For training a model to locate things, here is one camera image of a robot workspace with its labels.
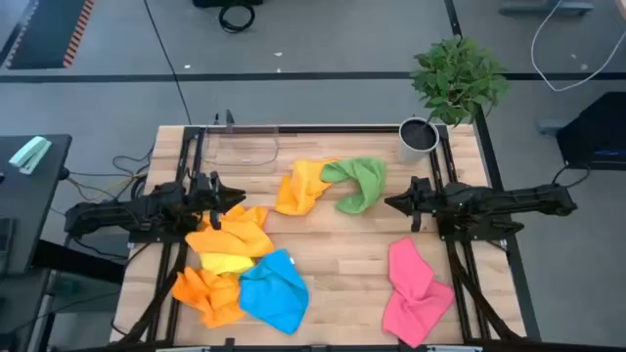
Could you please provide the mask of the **green microfiber towel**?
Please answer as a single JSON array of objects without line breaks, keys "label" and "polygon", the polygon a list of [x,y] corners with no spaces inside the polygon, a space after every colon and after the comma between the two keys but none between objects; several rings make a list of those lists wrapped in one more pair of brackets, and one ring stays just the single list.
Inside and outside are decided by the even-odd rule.
[{"label": "green microfiber towel", "polygon": [[333,161],[322,168],[321,180],[336,184],[353,181],[359,188],[340,199],[335,207],[347,214],[360,214],[377,202],[386,184],[386,166],[376,157],[354,157]]}]

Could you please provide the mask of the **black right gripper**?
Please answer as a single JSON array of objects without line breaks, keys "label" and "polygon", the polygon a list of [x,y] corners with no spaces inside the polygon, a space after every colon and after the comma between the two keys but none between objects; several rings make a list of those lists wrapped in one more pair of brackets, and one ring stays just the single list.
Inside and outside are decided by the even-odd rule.
[{"label": "black right gripper", "polygon": [[411,178],[411,188],[404,193],[391,196],[384,201],[387,205],[406,216],[412,215],[411,231],[417,233],[422,226],[422,213],[433,214],[441,207],[441,196],[427,178]]}]

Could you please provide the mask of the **black orange-edged floor mat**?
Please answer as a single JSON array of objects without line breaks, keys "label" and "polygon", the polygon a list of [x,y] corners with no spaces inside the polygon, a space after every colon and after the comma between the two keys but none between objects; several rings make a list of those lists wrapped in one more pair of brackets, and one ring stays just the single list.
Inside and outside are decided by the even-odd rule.
[{"label": "black orange-edged floor mat", "polygon": [[0,50],[0,67],[72,66],[94,7],[94,0],[28,0],[23,16]]}]

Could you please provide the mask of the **black side desk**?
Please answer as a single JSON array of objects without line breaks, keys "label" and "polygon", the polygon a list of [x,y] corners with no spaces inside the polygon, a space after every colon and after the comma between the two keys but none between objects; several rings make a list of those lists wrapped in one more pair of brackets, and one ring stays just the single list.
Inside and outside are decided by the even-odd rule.
[{"label": "black side desk", "polygon": [[52,134],[46,139],[51,142],[50,149],[32,174],[24,175],[9,160],[30,137],[0,136],[0,173],[5,176],[0,183],[0,218],[14,221],[9,274],[24,273],[31,265],[72,141],[68,134]]}]

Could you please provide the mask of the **black equipment base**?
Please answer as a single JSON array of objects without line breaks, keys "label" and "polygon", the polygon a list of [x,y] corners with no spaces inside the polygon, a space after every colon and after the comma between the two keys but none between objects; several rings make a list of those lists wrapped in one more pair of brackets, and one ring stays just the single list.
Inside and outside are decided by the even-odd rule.
[{"label": "black equipment base", "polygon": [[264,0],[192,0],[192,3],[198,8],[211,8],[232,5],[259,6],[264,3]]}]

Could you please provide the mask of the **golden orange microfiber towel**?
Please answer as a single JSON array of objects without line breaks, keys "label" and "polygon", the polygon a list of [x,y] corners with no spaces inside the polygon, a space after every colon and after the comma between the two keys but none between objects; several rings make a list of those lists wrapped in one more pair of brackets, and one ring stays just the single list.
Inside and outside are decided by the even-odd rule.
[{"label": "golden orange microfiber towel", "polygon": [[322,180],[322,170],[336,158],[325,160],[298,159],[292,165],[291,175],[282,178],[275,210],[279,213],[306,215],[316,200],[331,184]]}]

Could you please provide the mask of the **clear plastic bin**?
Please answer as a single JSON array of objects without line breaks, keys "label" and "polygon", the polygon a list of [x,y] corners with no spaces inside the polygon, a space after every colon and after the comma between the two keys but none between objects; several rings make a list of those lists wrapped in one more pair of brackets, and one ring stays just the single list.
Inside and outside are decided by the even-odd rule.
[{"label": "clear plastic bin", "polygon": [[274,162],[280,150],[278,125],[209,126],[202,160],[215,166],[261,166]]}]

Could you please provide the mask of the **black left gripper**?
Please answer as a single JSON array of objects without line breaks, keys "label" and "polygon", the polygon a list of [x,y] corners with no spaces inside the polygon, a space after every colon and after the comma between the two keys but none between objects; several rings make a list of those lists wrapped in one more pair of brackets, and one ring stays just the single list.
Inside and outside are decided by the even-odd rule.
[{"label": "black left gripper", "polygon": [[188,205],[192,212],[209,212],[209,222],[214,230],[221,229],[219,213],[226,213],[241,203],[246,197],[246,191],[220,185],[216,171],[208,175],[196,172],[191,179],[191,188],[188,195]]}]

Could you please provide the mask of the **yellow microfiber towel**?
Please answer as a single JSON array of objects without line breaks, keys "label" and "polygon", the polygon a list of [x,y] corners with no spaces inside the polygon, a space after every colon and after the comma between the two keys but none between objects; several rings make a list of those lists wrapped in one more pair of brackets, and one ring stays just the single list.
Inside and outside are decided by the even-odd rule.
[{"label": "yellow microfiber towel", "polygon": [[229,253],[201,253],[200,260],[202,267],[215,275],[241,274],[254,266],[252,258]]}]

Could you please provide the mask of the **black aluminium table frame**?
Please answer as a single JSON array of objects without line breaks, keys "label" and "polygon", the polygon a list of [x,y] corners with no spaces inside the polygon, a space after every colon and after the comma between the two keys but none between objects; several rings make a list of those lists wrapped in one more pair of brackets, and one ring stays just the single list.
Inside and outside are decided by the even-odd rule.
[{"label": "black aluminium table frame", "polygon": [[[299,158],[349,158],[376,156],[387,166],[383,198],[403,193],[410,177],[428,177],[434,182],[428,159],[418,164],[397,161],[399,125],[287,125],[280,128],[276,160],[258,166],[216,167],[228,187],[246,190],[243,205],[273,208],[283,175]],[[154,185],[173,180],[179,156],[191,126],[160,126],[148,173],[147,192]],[[461,125],[450,132],[451,156],[459,181],[486,186],[487,177],[474,129]],[[387,278],[387,249],[392,242],[411,236],[420,255],[432,267],[436,279],[453,283],[446,244],[437,234],[435,220],[425,216],[423,231],[410,233],[411,219],[380,200],[362,215],[343,214],[335,202],[353,184],[330,187],[306,216],[288,216],[270,211],[265,230],[276,248],[285,248],[295,259],[310,292],[304,321],[293,335],[286,335],[247,316],[236,323],[209,330],[199,313],[178,303],[175,312],[175,347],[211,346],[224,350],[234,338],[233,351],[358,352],[399,351],[399,340],[381,330],[381,316],[391,294]],[[499,317],[518,335],[539,340],[529,293],[522,284],[518,249],[508,241],[509,252],[488,242],[471,242],[482,293]],[[129,333],[156,291],[163,245],[151,244],[128,266],[113,324]]]}]

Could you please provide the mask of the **green leafy plant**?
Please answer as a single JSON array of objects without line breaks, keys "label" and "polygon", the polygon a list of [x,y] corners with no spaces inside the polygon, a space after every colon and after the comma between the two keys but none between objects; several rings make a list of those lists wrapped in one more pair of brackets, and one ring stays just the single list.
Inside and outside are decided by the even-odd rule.
[{"label": "green leafy plant", "polygon": [[508,91],[504,68],[472,39],[455,35],[414,56],[412,87],[429,110],[428,120],[448,126],[472,124],[487,115]]}]

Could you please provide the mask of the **blue microfiber towel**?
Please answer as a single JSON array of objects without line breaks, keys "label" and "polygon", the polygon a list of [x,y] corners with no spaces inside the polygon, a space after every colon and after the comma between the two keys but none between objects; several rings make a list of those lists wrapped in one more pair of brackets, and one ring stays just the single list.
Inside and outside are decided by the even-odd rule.
[{"label": "blue microfiber towel", "polygon": [[309,305],[309,291],[286,249],[264,256],[239,278],[240,307],[284,334],[294,334]]}]

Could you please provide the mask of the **black cabinet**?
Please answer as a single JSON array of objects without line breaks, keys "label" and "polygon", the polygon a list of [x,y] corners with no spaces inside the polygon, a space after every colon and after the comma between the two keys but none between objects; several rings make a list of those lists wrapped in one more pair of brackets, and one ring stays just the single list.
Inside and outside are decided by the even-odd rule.
[{"label": "black cabinet", "polygon": [[562,127],[557,141],[571,168],[626,171],[626,92],[607,92]]}]

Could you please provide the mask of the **pink microfiber towel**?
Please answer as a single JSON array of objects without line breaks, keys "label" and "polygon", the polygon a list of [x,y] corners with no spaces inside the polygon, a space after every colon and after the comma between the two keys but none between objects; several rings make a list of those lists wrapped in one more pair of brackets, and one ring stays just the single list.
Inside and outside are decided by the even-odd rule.
[{"label": "pink microfiber towel", "polygon": [[389,246],[388,277],[393,292],[382,314],[382,329],[417,348],[453,304],[454,290],[435,279],[410,238]]}]

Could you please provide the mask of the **white plant pot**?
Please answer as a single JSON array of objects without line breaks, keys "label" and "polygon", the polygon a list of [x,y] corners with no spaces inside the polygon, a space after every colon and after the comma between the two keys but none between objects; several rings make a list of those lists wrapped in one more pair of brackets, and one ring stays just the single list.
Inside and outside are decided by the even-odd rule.
[{"label": "white plant pot", "polygon": [[401,163],[416,163],[429,156],[439,144],[440,134],[434,124],[421,117],[404,120],[399,128],[398,159]]}]

